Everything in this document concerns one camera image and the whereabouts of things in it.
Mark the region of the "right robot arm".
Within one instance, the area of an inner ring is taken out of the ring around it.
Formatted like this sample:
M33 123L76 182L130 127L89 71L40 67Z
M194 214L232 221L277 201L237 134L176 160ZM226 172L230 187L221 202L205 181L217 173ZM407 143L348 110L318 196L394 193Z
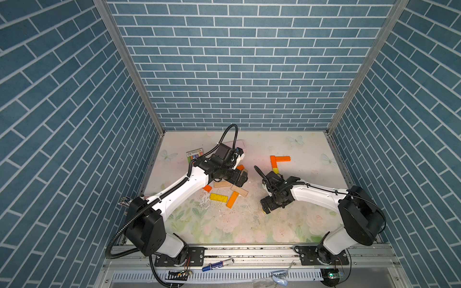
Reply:
M266 214L299 201L321 206L340 215L342 225L327 232L316 247L317 259L323 264L330 264L355 244L371 246L376 236L386 228L387 219L382 209L359 186L328 188L298 177L284 179L274 172L263 176L262 184L268 193L261 200Z

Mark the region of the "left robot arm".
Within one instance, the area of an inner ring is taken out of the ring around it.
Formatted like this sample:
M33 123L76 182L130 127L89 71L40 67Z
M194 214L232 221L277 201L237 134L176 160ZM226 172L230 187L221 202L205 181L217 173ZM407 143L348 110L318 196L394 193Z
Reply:
M131 201L122 234L144 256L164 254L182 262L186 243L179 236L168 234L164 222L189 197L213 181L242 187L248 179L245 172L237 169L243 158L243 149L220 144L210 157L192 160L182 179L154 196Z

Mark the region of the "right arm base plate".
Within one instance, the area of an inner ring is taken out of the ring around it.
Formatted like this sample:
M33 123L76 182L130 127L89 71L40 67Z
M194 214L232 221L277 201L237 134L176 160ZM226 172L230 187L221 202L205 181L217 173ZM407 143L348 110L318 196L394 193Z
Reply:
M299 255L302 266L349 265L348 254L344 250L336 255L317 246L295 246L293 250Z

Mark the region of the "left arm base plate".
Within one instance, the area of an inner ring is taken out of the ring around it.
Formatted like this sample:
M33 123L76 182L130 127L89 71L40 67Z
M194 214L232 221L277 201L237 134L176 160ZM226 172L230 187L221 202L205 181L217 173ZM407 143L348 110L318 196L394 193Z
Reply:
M180 254L172 258L166 254L160 254L154 259L156 267L173 267L173 266L198 266L204 264L205 248L204 247L184 247Z

